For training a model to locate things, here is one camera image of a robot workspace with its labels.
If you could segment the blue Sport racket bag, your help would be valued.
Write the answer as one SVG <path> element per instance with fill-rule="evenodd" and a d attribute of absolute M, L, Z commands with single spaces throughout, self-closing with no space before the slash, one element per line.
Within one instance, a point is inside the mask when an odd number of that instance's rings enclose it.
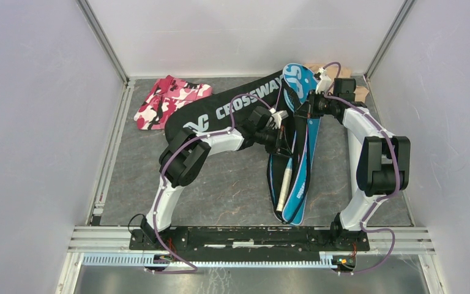
<path fill-rule="evenodd" d="M 306 114 L 299 114 L 299 109 L 306 103 L 309 92 L 315 90 L 318 81 L 311 69 L 299 63 L 285 65 L 282 75 L 275 106 L 278 111 L 286 110 L 289 114 L 281 128 L 285 135 L 284 146 L 290 154 L 269 155 L 267 185 L 277 220 L 285 225 L 300 225 L 304 218 L 320 119 L 307 118 Z M 276 208 L 289 159 L 293 160 L 293 172 L 285 207 L 279 212 Z"/>

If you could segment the black Crossway racket bag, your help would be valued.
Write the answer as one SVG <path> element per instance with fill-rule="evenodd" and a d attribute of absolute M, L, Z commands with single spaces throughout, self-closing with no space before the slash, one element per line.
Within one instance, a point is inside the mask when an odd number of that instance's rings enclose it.
<path fill-rule="evenodd" d="M 165 123 L 170 142 L 183 128 L 212 132 L 240 124 L 256 107 L 273 107 L 278 99 L 282 72 L 276 71 L 241 86 L 191 102 L 176 110 Z"/>

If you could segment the white shuttlecock tube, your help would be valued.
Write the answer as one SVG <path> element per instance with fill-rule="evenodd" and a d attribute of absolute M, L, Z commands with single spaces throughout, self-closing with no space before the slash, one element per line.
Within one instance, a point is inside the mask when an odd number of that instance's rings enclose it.
<path fill-rule="evenodd" d="M 357 137 L 348 129 L 348 146 L 349 146 L 349 167 L 350 167 L 350 183 L 351 183 L 351 201 L 347 206 L 347 209 L 355 213 L 355 206 L 358 204 L 358 190 L 357 185 L 357 166 L 359 163 L 359 157 L 361 154 L 362 144 L 359 142 Z"/>

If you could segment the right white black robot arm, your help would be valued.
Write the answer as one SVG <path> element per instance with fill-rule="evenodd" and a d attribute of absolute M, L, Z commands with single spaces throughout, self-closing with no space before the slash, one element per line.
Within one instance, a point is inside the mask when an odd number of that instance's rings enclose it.
<path fill-rule="evenodd" d="M 361 102 L 351 101 L 351 78 L 322 77 L 308 94 L 308 116 L 333 116 L 347 130 L 352 198 L 330 227 L 329 242 L 344 250 L 368 233 L 369 218 L 409 181 L 411 142 L 396 136 L 372 117 Z"/>

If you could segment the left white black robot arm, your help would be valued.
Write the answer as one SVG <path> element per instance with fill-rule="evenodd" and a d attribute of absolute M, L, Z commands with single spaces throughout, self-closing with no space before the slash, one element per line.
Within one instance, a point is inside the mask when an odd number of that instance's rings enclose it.
<path fill-rule="evenodd" d="M 254 143 L 266 151 L 281 151 L 285 140 L 284 122 L 289 116 L 285 110 L 256 107 L 242 122 L 229 118 L 228 127 L 211 132 L 196 132 L 183 128 L 161 154 L 160 182 L 154 203 L 144 217 L 140 229 L 144 241 L 152 249 L 163 248 L 168 241 L 167 230 L 177 201 L 185 186 L 199 175 L 206 159 L 216 154 L 239 151 Z"/>

